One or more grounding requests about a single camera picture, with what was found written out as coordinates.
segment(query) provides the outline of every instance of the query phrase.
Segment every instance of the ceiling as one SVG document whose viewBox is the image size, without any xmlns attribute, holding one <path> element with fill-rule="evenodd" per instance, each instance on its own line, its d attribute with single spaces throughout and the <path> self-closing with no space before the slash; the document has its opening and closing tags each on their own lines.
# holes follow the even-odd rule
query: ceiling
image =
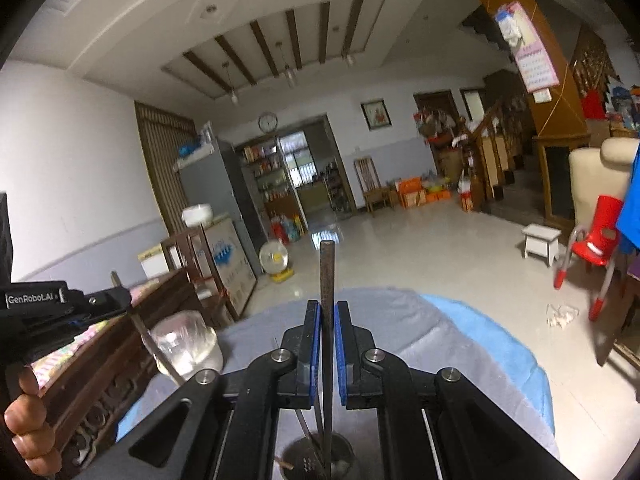
<svg viewBox="0 0 640 480">
<path fill-rule="evenodd" d="M 602 0 L 556 1 L 594 26 L 615 21 Z M 305 84 L 437 54 L 478 5 L 478 0 L 48 0 L 11 57 L 59 67 L 192 115 L 223 96 L 229 80 L 242 92 L 268 91 L 284 68 L 283 58 L 300 67 Z M 356 60 L 351 69 L 340 59 L 350 29 L 348 50 Z M 196 58 L 208 70 L 203 72 Z"/>
</svg>

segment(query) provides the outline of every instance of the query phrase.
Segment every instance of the calendar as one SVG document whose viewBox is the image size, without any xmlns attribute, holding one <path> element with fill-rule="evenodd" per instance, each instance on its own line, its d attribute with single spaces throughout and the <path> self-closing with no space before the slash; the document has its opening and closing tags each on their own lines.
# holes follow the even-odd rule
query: calendar
<svg viewBox="0 0 640 480">
<path fill-rule="evenodd" d="M 507 11 L 513 16 L 522 33 L 522 39 L 514 49 L 513 55 L 527 92 L 537 92 L 543 88 L 559 85 L 558 74 L 546 52 L 545 45 L 522 5 L 519 2 L 513 2 L 507 6 Z"/>
</svg>

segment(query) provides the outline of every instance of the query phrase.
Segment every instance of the white stool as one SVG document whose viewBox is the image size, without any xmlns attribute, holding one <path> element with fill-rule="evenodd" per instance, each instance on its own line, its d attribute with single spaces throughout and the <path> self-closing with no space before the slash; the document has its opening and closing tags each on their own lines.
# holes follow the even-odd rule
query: white stool
<svg viewBox="0 0 640 480">
<path fill-rule="evenodd" d="M 547 267 L 551 267 L 558 257 L 558 237 L 561 231 L 551 227 L 544 227 L 538 224 L 529 224 L 522 230 L 525 235 L 524 254 L 527 258 L 529 253 L 546 257 Z"/>
</svg>

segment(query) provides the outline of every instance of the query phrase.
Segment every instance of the clock face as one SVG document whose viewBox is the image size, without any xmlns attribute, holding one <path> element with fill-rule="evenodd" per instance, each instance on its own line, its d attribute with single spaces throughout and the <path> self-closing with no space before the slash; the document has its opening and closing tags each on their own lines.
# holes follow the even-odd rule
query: clock face
<svg viewBox="0 0 640 480">
<path fill-rule="evenodd" d="M 274 132 L 278 127 L 278 118 L 276 114 L 265 112 L 258 118 L 258 127 L 265 134 Z"/>
</svg>

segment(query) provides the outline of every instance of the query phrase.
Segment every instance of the red chair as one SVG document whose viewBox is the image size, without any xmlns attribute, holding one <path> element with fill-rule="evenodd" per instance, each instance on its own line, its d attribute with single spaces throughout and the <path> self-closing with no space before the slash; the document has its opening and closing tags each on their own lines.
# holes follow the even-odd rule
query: red chair
<svg viewBox="0 0 640 480">
<path fill-rule="evenodd" d="M 562 261 L 562 267 L 556 274 L 554 280 L 554 287 L 560 288 L 564 277 L 566 276 L 566 270 L 571 260 L 571 254 L 575 253 L 588 264 L 592 264 L 599 267 L 607 267 L 607 273 L 602 283 L 602 288 L 596 301 L 591 305 L 589 309 L 589 319 L 596 321 L 602 310 L 604 299 L 607 295 L 607 290 L 611 284 L 613 277 L 613 270 L 615 269 L 615 256 L 618 250 L 618 241 L 620 240 L 620 232 L 616 229 L 616 222 L 620 211 L 622 210 L 623 202 L 617 198 L 607 195 L 600 195 L 598 197 L 598 203 L 596 204 L 596 212 L 593 215 L 593 222 L 591 223 L 591 230 L 578 225 L 571 231 L 571 237 L 567 245 L 567 252 L 564 254 L 564 260 Z M 578 236 L 582 234 L 583 240 L 576 241 Z"/>
</svg>

